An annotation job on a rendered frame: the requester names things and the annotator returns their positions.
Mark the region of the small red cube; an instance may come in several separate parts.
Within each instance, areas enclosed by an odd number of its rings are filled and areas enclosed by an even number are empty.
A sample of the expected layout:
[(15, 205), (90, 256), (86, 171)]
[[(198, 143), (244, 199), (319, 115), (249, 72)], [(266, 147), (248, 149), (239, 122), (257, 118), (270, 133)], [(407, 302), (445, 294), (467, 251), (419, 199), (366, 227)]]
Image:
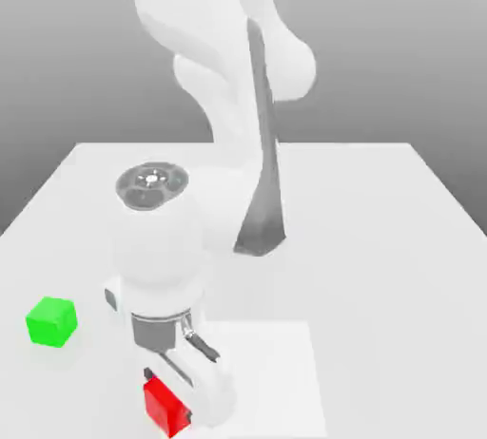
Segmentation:
[(144, 397), (146, 413), (168, 439), (191, 424), (185, 419), (190, 409), (158, 377), (146, 381)]

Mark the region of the small green cube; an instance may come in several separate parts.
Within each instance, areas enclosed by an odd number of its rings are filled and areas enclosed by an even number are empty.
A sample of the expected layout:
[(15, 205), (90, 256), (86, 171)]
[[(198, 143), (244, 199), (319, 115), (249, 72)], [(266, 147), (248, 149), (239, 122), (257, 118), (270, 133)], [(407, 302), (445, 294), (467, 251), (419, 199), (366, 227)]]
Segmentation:
[(78, 326), (74, 303), (44, 296), (27, 314), (26, 324), (32, 343), (62, 348)]

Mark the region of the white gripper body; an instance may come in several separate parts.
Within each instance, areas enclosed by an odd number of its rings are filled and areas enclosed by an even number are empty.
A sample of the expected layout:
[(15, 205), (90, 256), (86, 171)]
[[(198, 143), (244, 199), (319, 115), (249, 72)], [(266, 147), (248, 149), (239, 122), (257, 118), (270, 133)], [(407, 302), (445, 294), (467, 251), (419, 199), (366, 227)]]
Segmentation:
[(191, 411), (195, 425), (216, 428), (236, 407), (233, 375), (224, 357), (202, 338), (184, 338), (166, 353), (156, 353), (156, 374)]

